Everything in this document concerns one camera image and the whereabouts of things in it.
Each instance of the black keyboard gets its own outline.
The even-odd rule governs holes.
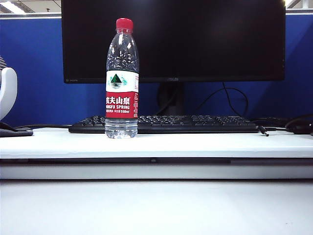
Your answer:
[[[104,133],[105,117],[85,118],[69,127],[71,133]],[[257,133],[257,125],[243,117],[140,116],[138,133]]]

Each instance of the water bottle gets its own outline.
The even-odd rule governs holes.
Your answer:
[[[132,32],[130,19],[118,19],[107,57],[105,133],[114,139],[137,134],[139,57]]]

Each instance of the ceiling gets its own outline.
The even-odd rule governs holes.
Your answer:
[[[21,8],[24,12],[61,12],[61,0],[11,0],[13,4]],[[1,13],[10,13],[2,5]]]
[[[22,9],[24,12],[61,12],[61,0],[10,0],[11,3]],[[286,6],[290,9],[313,8],[313,0],[285,0]],[[0,5],[0,13],[12,13]]]

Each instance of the blue partition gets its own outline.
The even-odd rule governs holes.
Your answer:
[[[293,117],[312,112],[313,15],[286,18],[286,79],[226,83],[247,94],[250,118]],[[19,83],[17,101],[4,122],[12,126],[71,124],[88,116],[105,114],[104,84],[63,83],[60,19],[1,20],[0,25],[0,54],[17,72]],[[221,87],[221,83],[186,83],[186,112],[232,115],[223,92],[200,110],[194,110]],[[158,84],[140,84],[140,114],[153,114],[158,110],[157,89]],[[230,95],[235,108],[242,112],[243,97],[236,92]]]

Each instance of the white desk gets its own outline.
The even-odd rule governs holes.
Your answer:
[[[113,140],[43,128],[31,137],[1,138],[0,146],[2,179],[313,178],[313,136],[284,131],[269,137],[158,134]],[[105,160],[92,164],[94,159]]]
[[[311,235],[313,182],[2,181],[1,235]]]
[[[2,179],[312,178],[312,143],[312,136],[286,132],[269,137],[139,135],[110,140],[99,134],[38,129],[32,137],[0,139],[0,170]],[[232,160],[228,165],[30,162],[160,156]],[[255,157],[259,160],[246,164]],[[1,180],[0,196],[1,235],[311,235],[313,231],[312,180]]]

